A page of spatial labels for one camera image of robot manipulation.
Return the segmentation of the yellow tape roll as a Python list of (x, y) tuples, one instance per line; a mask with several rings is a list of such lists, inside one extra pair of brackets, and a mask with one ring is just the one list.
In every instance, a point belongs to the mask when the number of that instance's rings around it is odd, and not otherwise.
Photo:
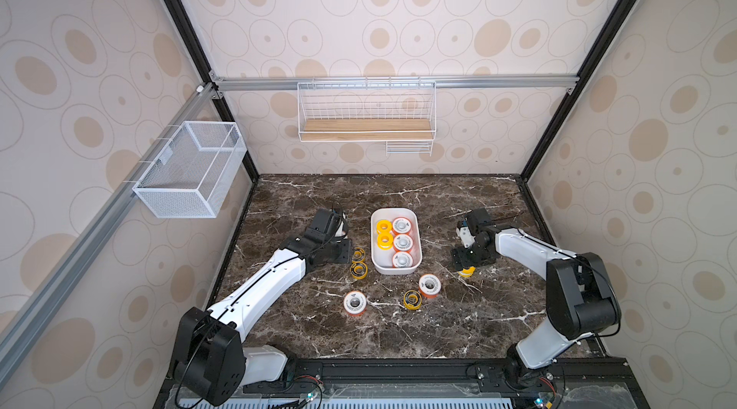
[(380, 232), (376, 238), (376, 245), (380, 250), (389, 251), (393, 247), (394, 239), (391, 232)]
[(476, 271), (475, 267), (469, 267), (467, 269), (460, 270), (458, 272), (458, 275), (463, 278), (470, 278), (474, 275), (475, 271)]
[(393, 223), (387, 219), (379, 220), (375, 228), (378, 234), (393, 235)]

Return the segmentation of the white plastic storage box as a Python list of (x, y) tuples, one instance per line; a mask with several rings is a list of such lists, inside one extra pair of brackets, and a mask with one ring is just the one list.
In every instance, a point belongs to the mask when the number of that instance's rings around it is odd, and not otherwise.
[(422, 262), (418, 218), (410, 209), (391, 207), (374, 211), (370, 220), (372, 263), (387, 276), (410, 275)]

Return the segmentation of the orange tape roll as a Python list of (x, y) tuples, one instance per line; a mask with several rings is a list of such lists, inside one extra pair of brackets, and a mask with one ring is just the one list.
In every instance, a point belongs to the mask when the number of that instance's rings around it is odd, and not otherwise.
[(368, 305), (366, 296), (359, 291), (351, 291), (344, 297), (344, 309), (353, 317), (361, 316)]
[(393, 240), (393, 247), (398, 252), (409, 253), (414, 247), (414, 240), (409, 234), (397, 234)]
[(420, 293), (426, 299), (434, 299), (441, 293), (441, 281), (437, 276), (432, 274), (421, 276), (418, 287), (420, 288)]
[(397, 217), (392, 222), (395, 234), (409, 234), (412, 230), (412, 221), (406, 217)]

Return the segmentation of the orange tape roll mid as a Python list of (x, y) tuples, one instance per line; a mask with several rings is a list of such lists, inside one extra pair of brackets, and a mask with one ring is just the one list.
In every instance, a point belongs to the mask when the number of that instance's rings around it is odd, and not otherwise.
[(407, 252), (396, 252), (392, 257), (393, 268), (403, 269), (413, 266), (414, 261), (412, 255)]

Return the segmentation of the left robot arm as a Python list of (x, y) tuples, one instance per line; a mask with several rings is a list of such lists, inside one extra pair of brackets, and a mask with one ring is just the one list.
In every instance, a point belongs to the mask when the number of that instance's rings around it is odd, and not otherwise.
[(226, 299), (180, 319), (167, 376), (217, 406), (239, 388), (275, 381), (288, 363), (273, 346), (244, 348), (262, 315), (292, 285), (326, 264), (347, 264), (353, 245), (341, 209), (320, 209), (301, 236), (288, 238)]

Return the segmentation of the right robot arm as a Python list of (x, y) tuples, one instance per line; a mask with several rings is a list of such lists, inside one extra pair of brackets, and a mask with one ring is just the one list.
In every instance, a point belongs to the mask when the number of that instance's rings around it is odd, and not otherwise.
[(462, 242), (451, 251), (456, 270), (469, 272), (506, 257), (545, 281), (546, 318), (508, 350), (512, 376), (543, 370), (579, 340), (621, 325), (620, 303), (604, 262), (595, 253), (566, 251), (497, 224), (487, 209), (466, 214), (456, 234)]

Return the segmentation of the yellow black flat roll upper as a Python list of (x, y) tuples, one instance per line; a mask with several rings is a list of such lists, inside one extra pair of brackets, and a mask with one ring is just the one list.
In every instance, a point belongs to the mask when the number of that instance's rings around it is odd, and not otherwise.
[(351, 264), (354, 265), (354, 264), (365, 263), (365, 260), (366, 260), (365, 251), (361, 248), (355, 248), (353, 255), (351, 257)]

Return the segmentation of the yellow black flat roll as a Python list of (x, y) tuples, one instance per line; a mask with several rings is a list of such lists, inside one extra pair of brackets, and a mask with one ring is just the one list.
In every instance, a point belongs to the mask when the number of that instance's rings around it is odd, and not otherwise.
[(353, 255), (351, 257), (351, 264), (354, 265), (354, 264), (365, 263), (365, 260), (366, 260), (365, 251), (361, 248), (355, 248)]
[(353, 262), (349, 272), (355, 280), (364, 280), (368, 274), (368, 266), (363, 261)]

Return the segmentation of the yellow black flat roll lower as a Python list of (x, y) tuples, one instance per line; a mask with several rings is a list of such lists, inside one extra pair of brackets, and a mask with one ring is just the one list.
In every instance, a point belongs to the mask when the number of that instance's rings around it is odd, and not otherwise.
[(363, 261), (353, 262), (349, 272), (355, 280), (364, 280), (368, 274), (368, 266)]

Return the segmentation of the yellow black roll lower centre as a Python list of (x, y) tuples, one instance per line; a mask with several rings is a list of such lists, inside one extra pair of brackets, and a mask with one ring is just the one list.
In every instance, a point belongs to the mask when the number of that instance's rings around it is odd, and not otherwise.
[(403, 305), (410, 311), (417, 311), (420, 309), (422, 304), (422, 294), (420, 291), (409, 290), (406, 291), (402, 298)]

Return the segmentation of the white mesh basket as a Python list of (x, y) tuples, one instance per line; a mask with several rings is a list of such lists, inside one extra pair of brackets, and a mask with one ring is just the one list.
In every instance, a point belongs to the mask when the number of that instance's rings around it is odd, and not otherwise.
[(245, 153), (236, 123), (184, 121), (132, 191), (159, 219), (215, 218)]

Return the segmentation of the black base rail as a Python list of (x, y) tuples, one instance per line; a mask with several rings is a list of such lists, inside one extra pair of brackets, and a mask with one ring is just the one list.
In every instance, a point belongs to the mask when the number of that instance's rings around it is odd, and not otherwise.
[(157, 408), (223, 408), (229, 401), (330, 408), (376, 401), (391, 407), (480, 407), (486, 397), (512, 408), (646, 408), (622, 358), (557, 358), (530, 370), (511, 358), (308, 359), (268, 357), (241, 365), (178, 363)]

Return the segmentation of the aluminium rail back wall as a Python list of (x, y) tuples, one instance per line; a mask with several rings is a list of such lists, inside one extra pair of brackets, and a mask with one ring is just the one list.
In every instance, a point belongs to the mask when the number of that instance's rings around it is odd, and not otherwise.
[(221, 91), (297, 91), (301, 89), (488, 89), (488, 88), (575, 88), (579, 77), (566, 74), (403, 76), (403, 77), (214, 77)]

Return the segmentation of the aluminium rail wall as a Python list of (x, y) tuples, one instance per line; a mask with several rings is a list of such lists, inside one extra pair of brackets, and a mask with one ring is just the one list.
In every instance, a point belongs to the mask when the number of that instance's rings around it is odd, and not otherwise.
[(120, 222), (136, 203), (137, 195), (132, 191), (134, 184), (144, 175), (147, 167), (154, 163), (157, 155), (163, 152), (165, 145), (182, 123), (192, 119), (215, 95), (216, 84), (213, 83), (206, 83), (195, 90), (3, 332), (2, 386), (8, 384), (36, 341), (40, 339), (40, 335), (57, 315), (92, 262), (111, 239)]
[(488, 88), (575, 88), (579, 77), (566, 74), (403, 76), (403, 77), (214, 77), (221, 91), (297, 91), (301, 89), (488, 89)]

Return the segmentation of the aluminium rail left wall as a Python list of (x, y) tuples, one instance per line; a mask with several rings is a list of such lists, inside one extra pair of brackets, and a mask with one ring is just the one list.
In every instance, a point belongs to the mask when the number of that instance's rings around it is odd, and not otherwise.
[(192, 119), (215, 95), (216, 84), (213, 83), (206, 83), (195, 90), (3, 332), (2, 386), (8, 384), (36, 341), (40, 339), (40, 335), (57, 315), (92, 262), (111, 239), (120, 222), (136, 203), (137, 195), (132, 191), (134, 184), (144, 175), (147, 167), (154, 163), (157, 155), (163, 152), (165, 145), (182, 123)]

